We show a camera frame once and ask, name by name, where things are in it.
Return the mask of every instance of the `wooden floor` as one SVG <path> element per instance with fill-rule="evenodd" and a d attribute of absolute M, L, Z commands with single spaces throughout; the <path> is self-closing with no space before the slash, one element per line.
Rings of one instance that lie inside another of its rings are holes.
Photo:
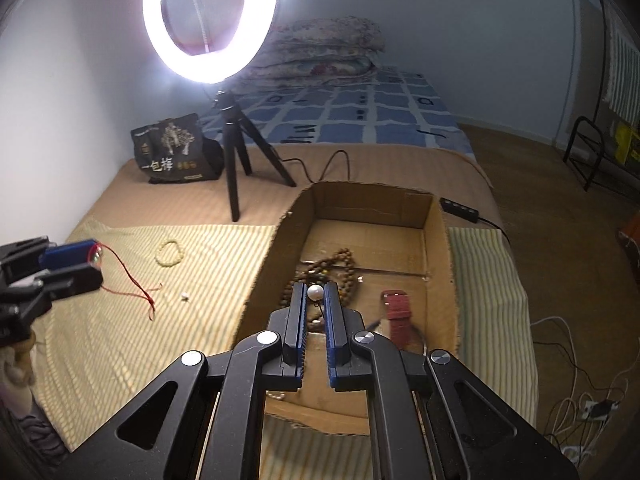
<path fill-rule="evenodd" d="M 494 184 L 529 295 L 532 322 L 564 317 L 573 333 L 578 365 L 588 371 L 596 387 L 608 388 L 639 350 L 640 293 L 616 240 L 616 229 L 638 207 L 604 190 L 585 193 L 550 146 L 474 126 L 462 128 Z M 557 341 L 569 348 L 552 322 L 532 327 L 532 333 L 536 341 Z M 570 394 L 573 367 L 557 347 L 535 345 L 535 349 L 540 390 L 537 426 L 543 431 L 553 405 Z M 625 400 L 598 441 L 597 455 L 580 468 L 581 478 L 602 464 L 640 406 L 640 364 L 628 379 Z M 616 386 L 623 388 L 625 381 Z M 607 395 L 591 389 L 580 373 L 575 398 L 582 392 L 590 392 L 596 400 Z M 620 393 L 612 392 L 611 398 L 619 399 Z M 580 426 L 567 444 L 577 445 L 583 429 Z"/>

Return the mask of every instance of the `baseboard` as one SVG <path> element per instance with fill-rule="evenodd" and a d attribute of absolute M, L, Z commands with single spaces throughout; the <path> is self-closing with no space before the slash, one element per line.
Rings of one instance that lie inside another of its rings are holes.
<path fill-rule="evenodd" d="M 555 148 L 561 151 L 564 151 L 567 145 L 566 140 L 558 140 L 558 142 L 554 144 L 554 140 L 550 139 L 549 137 L 545 137 L 540 134 L 535 134 L 533 132 L 528 132 L 526 130 L 518 130 L 516 128 L 511 128 L 510 126 L 504 126 L 504 124 L 488 123 L 487 121 L 481 121 L 471 117 L 463 117 L 463 116 L 456 116 L 456 121 L 458 122 L 458 124 L 469 124 L 470 126 L 477 126 L 478 128 L 487 128 L 488 130 L 497 130 L 499 132 L 504 132 L 506 134 L 516 135 L 529 140 L 535 140 L 536 142 L 546 144 L 547 146 L 554 146 Z M 575 147 L 574 149 L 572 149 L 572 153 L 577 158 L 581 158 L 582 160 L 589 160 L 590 158 L 590 152 L 582 148 Z"/>

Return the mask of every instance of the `blue checkered bedsheet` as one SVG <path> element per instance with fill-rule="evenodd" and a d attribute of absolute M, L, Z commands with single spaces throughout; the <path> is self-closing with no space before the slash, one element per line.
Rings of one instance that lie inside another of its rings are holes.
<path fill-rule="evenodd" d="M 271 144 L 407 144 L 475 159 L 465 133 L 417 73 L 385 68 L 374 84 L 260 91 L 237 101 Z M 200 125 L 207 137 L 221 140 L 218 110 L 203 114 Z"/>

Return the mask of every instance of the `ring light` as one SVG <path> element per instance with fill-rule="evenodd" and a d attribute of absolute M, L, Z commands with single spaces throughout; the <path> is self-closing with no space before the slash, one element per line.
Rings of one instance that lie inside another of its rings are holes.
<path fill-rule="evenodd" d="M 242 70 L 267 36 L 276 0 L 244 0 L 238 28 L 222 50 L 190 56 L 172 40 L 162 18 L 162 0 L 142 0 L 146 33 L 162 61 L 175 73 L 200 83 L 219 83 Z"/>

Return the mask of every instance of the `red watch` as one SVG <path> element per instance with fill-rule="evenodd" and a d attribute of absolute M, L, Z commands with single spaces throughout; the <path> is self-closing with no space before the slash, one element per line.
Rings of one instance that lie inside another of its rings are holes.
<path fill-rule="evenodd" d="M 385 303 L 386 318 L 391 328 L 391 341 L 400 349 L 411 339 L 411 306 L 404 290 L 383 290 L 380 296 Z"/>

